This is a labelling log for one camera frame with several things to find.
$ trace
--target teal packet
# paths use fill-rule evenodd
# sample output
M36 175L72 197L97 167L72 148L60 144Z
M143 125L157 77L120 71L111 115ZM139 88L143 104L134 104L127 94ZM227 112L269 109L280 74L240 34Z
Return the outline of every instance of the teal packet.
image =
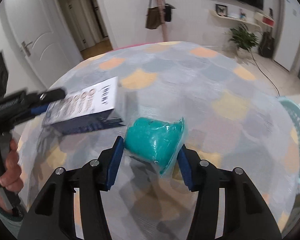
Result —
M184 143L185 120L174 123L139 117L127 129L124 147L135 157L155 164L160 176L173 168Z

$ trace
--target door handle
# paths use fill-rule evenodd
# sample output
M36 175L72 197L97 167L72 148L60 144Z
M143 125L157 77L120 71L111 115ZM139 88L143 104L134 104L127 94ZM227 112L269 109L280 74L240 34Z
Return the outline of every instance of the door handle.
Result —
M29 46L30 44L32 44L32 43L33 43L33 41L29 42L28 44L26 44L25 41L23 41L23 42L21 43L21 45L22 45L22 47L23 47L23 50L25 51L25 53L26 53L26 55L27 55L28 57L31 56L31 53L30 53L30 50L28 49L28 46Z

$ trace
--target wooden floor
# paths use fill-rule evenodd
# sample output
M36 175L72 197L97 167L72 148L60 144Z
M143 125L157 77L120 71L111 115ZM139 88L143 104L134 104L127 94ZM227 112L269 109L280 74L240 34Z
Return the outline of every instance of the wooden floor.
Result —
M104 54L111 50L113 50L113 49L112 49L110 40L106 40L106 41L99 42L90 48L84 49L83 51L81 51L81 55L82 55L83 59L86 60L90 57Z

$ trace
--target table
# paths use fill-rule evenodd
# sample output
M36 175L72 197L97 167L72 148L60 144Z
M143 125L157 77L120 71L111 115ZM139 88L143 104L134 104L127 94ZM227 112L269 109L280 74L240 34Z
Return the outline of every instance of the table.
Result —
M242 167L282 230L291 212L299 171L293 123L263 83L235 61L189 42L165 42L120 49L87 59L52 87L75 92L118 76L127 89L128 112L173 122L185 118L186 146L218 168ZM42 129L44 115L29 122L19 142L20 197L29 208L52 172L82 167L110 148L126 127L61 137ZM197 193L191 193L175 166L159 179L151 167L122 158L114 186L102 192L113 239L186 239ZM220 195L220 210L224 210ZM74 201L77 235L79 198ZM216 236L222 235L219 219Z

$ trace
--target coat rack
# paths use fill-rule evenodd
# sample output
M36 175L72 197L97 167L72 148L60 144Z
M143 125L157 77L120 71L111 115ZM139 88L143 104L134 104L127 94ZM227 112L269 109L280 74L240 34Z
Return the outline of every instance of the coat rack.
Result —
M160 12L160 19L161 19L161 27L162 27L162 37L163 37L163 41L166 42L168 41L168 33L167 33L167 26L164 20L164 9L165 9L165 4L163 4L162 0L156 0L157 1L157 5L159 8L159 12Z

